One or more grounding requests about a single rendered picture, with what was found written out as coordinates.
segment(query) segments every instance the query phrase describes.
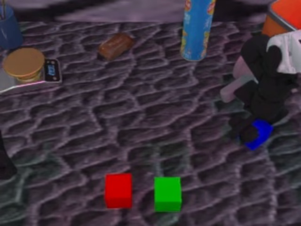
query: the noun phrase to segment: orange container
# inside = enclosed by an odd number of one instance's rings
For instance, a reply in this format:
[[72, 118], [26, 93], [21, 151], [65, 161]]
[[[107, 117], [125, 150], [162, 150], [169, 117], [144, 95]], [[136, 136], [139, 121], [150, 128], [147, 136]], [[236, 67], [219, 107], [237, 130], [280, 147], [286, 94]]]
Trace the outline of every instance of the orange container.
[[262, 33], [270, 37], [301, 29], [301, 0], [276, 0], [269, 11]]

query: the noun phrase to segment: brown chocolate bar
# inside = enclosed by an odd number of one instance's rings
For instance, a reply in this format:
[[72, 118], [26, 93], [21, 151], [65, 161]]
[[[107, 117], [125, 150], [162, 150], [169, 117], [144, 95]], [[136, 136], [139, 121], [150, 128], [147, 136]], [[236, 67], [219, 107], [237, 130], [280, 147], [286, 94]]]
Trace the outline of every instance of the brown chocolate bar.
[[114, 60], [132, 48], [133, 45], [134, 40], [130, 36], [124, 33], [118, 33], [102, 43], [98, 48], [98, 53], [107, 60]]

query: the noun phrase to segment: blue mug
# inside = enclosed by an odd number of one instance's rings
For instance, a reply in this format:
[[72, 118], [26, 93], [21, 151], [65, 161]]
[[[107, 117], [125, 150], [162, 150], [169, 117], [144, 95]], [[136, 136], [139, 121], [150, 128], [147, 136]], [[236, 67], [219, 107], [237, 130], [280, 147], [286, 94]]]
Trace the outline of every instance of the blue mug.
[[[0, 15], [3, 18], [3, 7], [0, 6]], [[5, 6], [5, 18], [0, 20], [0, 47], [3, 49], [15, 49], [23, 44], [23, 36], [10, 6]]]

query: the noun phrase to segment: blue can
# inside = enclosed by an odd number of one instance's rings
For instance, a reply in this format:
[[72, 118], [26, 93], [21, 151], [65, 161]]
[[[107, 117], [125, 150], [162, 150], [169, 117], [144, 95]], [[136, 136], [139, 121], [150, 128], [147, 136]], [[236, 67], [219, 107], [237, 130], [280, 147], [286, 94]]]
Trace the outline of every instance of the blue can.
[[190, 61], [206, 57], [216, 0], [186, 0], [181, 55]]
[[0, 15], [2, 17], [0, 19], [0, 47], [3, 49], [20, 47], [23, 43], [23, 36], [13, 9], [6, 5], [5, 15], [3, 15], [2, 6], [0, 6]]

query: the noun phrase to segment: red cube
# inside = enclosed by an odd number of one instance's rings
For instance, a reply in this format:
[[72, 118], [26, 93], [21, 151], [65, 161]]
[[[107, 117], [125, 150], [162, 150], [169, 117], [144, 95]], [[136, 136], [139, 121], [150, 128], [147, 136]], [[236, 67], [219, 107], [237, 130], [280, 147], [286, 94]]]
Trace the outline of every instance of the red cube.
[[109, 209], [132, 207], [132, 175], [130, 173], [105, 176], [104, 200]]

